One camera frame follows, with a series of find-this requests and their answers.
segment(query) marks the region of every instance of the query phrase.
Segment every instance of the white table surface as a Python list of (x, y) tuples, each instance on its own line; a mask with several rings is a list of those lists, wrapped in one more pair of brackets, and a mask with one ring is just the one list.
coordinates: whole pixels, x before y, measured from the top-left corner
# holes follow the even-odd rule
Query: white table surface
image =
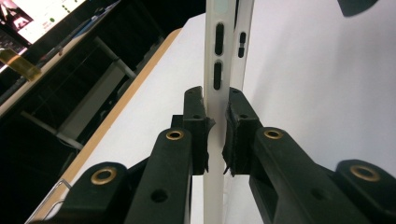
[[(396, 176), (396, 2), (344, 18), (337, 1), (256, 0), (244, 93), (264, 126), (286, 130), (318, 164), (359, 159)], [(102, 161), (149, 156), (204, 83), (205, 15), (190, 19), (77, 177)], [(226, 175), (225, 223), (262, 223), (248, 177)], [(202, 178), (191, 223), (202, 223)]]

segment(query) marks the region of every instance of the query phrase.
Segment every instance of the brass insert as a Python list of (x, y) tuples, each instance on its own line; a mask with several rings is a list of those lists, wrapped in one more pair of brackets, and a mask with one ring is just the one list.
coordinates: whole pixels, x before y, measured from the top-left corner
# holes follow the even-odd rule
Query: brass insert
[(179, 140), (184, 136), (184, 133), (182, 131), (170, 131), (166, 134), (166, 138), (169, 140)]
[(350, 172), (360, 179), (375, 182), (381, 179), (378, 172), (370, 167), (363, 165), (353, 165), (350, 167)]
[(264, 132), (264, 136), (271, 139), (280, 139), (283, 137), (283, 133), (277, 130), (268, 130)]
[(91, 177), (91, 182), (94, 185), (104, 185), (111, 182), (116, 177), (116, 175), (116, 168), (107, 166), (96, 171)]

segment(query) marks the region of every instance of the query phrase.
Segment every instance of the black metal frame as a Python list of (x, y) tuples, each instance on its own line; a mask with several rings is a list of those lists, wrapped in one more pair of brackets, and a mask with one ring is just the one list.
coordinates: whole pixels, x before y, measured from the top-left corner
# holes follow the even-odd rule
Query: black metal frame
[[(315, 164), (283, 130), (262, 127), (243, 93), (230, 89), (223, 157), (249, 185), (265, 223), (395, 223), (396, 179), (365, 161), (335, 172)], [(87, 170), (54, 218), (34, 223), (190, 223), (191, 177), (207, 170), (202, 88), (185, 93), (184, 115), (159, 134), (148, 159), (127, 170)]]

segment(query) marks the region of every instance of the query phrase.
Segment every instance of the table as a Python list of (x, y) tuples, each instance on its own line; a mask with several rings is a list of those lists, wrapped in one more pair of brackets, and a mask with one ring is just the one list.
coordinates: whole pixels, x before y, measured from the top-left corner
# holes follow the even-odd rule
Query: table
[[(384, 0), (346, 19), (336, 1), (257, 1), (244, 93), (262, 124), (286, 130), (331, 170), (359, 159), (396, 176), (395, 7)], [(172, 115), (182, 113), (183, 92), (204, 83), (204, 32), (201, 15), (168, 37), (172, 44), (122, 97), (64, 174), (67, 181), (102, 161), (130, 167), (149, 155)], [(225, 223), (262, 223), (248, 176), (227, 174), (224, 189)], [(195, 176), (191, 223), (202, 223), (202, 203)]]

